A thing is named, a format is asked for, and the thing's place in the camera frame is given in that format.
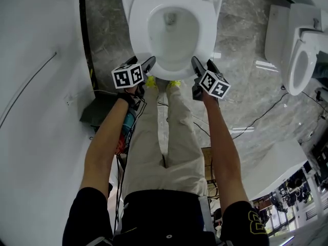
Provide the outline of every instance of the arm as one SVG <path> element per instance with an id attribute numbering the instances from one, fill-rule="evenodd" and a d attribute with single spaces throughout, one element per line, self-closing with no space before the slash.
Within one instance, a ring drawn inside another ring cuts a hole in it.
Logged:
<path id="1" fill-rule="evenodd" d="M 128 108 L 129 104 L 119 98 L 102 122 L 86 154 L 80 190 L 86 187 L 95 188 L 108 198 L 109 174 Z"/>
<path id="2" fill-rule="evenodd" d="M 241 182 L 239 155 L 219 104 L 206 92 L 203 93 L 203 102 L 209 117 L 213 167 L 223 215 L 228 206 L 248 201 L 248 198 Z"/>

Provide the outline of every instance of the black sleeve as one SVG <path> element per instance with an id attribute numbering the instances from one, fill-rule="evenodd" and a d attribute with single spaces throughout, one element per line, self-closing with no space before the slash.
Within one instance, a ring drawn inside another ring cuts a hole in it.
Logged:
<path id="1" fill-rule="evenodd" d="M 231 241 L 233 246 L 270 245 L 264 226 L 246 201 L 236 202 L 225 210 L 220 239 Z"/>
<path id="2" fill-rule="evenodd" d="M 71 207 L 63 246 L 85 246 L 101 237 L 106 240 L 113 237 L 107 200 L 99 190 L 83 188 L 77 193 Z"/>

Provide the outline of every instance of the toilet bowl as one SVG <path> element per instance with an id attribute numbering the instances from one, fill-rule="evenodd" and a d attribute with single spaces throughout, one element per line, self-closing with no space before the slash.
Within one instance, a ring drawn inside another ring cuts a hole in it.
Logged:
<path id="1" fill-rule="evenodd" d="M 271 6 L 265 57 L 281 71 L 292 95 L 308 85 L 320 51 L 328 53 L 328 14 L 314 6 Z"/>
<path id="2" fill-rule="evenodd" d="M 165 80 L 194 75 L 191 58 L 206 64 L 216 41 L 222 0 L 122 0 L 140 63 L 156 56 L 150 74 Z"/>

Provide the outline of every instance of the marble floor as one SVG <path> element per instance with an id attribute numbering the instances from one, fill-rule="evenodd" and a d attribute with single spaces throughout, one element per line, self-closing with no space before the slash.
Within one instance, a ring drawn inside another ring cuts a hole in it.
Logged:
<path id="1" fill-rule="evenodd" d="M 266 61 L 264 42 L 270 5 L 289 6 L 284 0 L 223 0 L 217 24 L 214 63 L 232 85 L 220 102 L 223 116 L 232 136 L 235 128 L 245 128 L 265 113 L 286 93 L 281 90 L 281 76 L 259 68 L 257 61 Z M 133 56 L 129 27 L 121 0 L 86 0 L 87 22 L 92 58 L 99 87 L 115 91 L 111 70 Z M 193 78 L 182 81 L 181 92 L 191 109 L 194 122 L 209 132 L 207 113 L 203 103 L 193 101 Z M 315 97 L 318 82 L 312 80 L 305 92 Z M 167 103 L 165 95 L 160 100 Z M 296 138 L 309 154 L 314 137 L 327 127 L 319 119 L 322 108 L 304 94 L 286 95 L 268 114 L 257 121 L 251 132 L 235 140 L 242 174 L 246 176 L 266 155 L 273 143 Z M 169 127 L 167 107 L 158 107 L 159 141 L 163 152 L 167 150 Z M 209 137 L 195 126 L 202 147 L 210 146 Z"/>

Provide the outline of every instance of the curved white wall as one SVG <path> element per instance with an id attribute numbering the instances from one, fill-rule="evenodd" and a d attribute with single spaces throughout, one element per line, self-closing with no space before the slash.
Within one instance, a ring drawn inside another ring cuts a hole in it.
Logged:
<path id="1" fill-rule="evenodd" d="M 21 87 L 53 54 L 0 128 L 0 239 L 6 246 L 61 245 L 83 173 L 94 98 L 79 0 L 0 0 L 0 123 Z"/>

